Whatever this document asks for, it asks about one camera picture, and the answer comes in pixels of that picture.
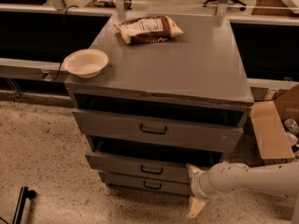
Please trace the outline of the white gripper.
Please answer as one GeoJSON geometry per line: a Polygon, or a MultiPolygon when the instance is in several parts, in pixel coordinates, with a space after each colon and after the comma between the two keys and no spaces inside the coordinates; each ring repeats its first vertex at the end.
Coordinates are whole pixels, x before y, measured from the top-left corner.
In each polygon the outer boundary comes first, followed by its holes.
{"type": "Polygon", "coordinates": [[[186,164],[186,167],[189,177],[191,178],[192,193],[196,197],[189,199],[187,217],[194,218],[197,217],[205,207],[206,203],[202,200],[210,199],[216,196],[218,192],[210,183],[208,172],[204,172],[199,167],[189,163],[186,164]]]}

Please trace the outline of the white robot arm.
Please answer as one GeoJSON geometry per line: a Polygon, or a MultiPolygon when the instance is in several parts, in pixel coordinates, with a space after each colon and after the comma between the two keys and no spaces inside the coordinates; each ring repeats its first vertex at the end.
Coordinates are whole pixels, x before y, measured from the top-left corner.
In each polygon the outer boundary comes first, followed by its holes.
{"type": "Polygon", "coordinates": [[[292,224],[299,224],[299,161],[250,168],[244,163],[222,162],[204,171],[186,164],[192,195],[187,217],[196,217],[206,200],[222,193],[249,189],[265,194],[295,198],[292,224]]]}

